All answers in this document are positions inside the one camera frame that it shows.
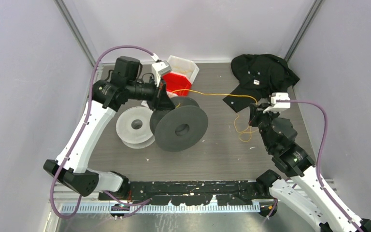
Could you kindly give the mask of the black perforated spool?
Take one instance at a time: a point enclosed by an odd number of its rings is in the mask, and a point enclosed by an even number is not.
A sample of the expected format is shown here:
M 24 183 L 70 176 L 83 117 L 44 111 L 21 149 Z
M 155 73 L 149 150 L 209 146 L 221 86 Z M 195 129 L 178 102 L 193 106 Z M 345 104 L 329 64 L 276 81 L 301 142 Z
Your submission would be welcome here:
M 171 100 L 176 108 L 154 111 L 149 125 L 159 148 L 180 152 L 194 146 L 205 135 L 208 116 L 190 97 L 178 96 Z

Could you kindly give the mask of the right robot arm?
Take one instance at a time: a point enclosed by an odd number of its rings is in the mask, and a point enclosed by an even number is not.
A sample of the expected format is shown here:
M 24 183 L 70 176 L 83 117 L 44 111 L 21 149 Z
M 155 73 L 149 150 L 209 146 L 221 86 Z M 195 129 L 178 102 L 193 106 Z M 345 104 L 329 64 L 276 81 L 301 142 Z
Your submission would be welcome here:
M 346 206 L 321 176 L 312 157 L 295 142 L 298 133 L 289 119 L 279 116 L 281 109 L 270 103 L 252 103 L 249 109 L 249 125 L 258 128 L 272 162 L 307 196 L 272 170 L 256 179 L 257 194 L 285 202 L 317 232 L 371 232 L 371 220 Z

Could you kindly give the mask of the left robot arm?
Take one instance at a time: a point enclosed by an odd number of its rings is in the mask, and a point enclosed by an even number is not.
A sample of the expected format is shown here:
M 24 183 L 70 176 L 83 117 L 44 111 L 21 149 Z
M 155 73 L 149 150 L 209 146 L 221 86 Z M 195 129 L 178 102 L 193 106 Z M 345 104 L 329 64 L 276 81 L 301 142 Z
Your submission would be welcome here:
M 94 191 L 109 191 L 117 200 L 128 196 L 128 178 L 117 172 L 102 172 L 88 168 L 90 156 L 105 127 L 120 106 L 128 100 L 146 101 L 152 110 L 172 110 L 175 105 L 166 92 L 161 78 L 171 72 L 167 61 L 157 60 L 151 66 L 151 76 L 145 82 L 140 78 L 142 64 L 135 58 L 117 58 L 109 80 L 98 80 L 92 88 L 79 126 L 56 159 L 48 159 L 45 171 L 56 182 L 83 197 Z

